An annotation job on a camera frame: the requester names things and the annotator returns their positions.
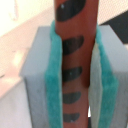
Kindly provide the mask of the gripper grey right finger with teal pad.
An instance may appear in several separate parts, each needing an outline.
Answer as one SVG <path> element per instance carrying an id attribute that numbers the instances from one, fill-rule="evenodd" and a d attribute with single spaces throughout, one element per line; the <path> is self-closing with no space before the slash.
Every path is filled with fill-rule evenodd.
<path id="1" fill-rule="evenodd" d="M 97 27 L 89 105 L 92 128 L 127 128 L 128 50 L 108 25 Z"/>

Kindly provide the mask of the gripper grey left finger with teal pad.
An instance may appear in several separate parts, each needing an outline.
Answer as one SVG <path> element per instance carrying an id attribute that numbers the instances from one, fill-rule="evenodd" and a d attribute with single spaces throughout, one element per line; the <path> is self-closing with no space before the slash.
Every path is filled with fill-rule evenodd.
<path id="1" fill-rule="evenodd" d="M 24 78 L 32 128 L 63 128 L 62 41 L 55 22 L 39 27 L 20 75 Z"/>

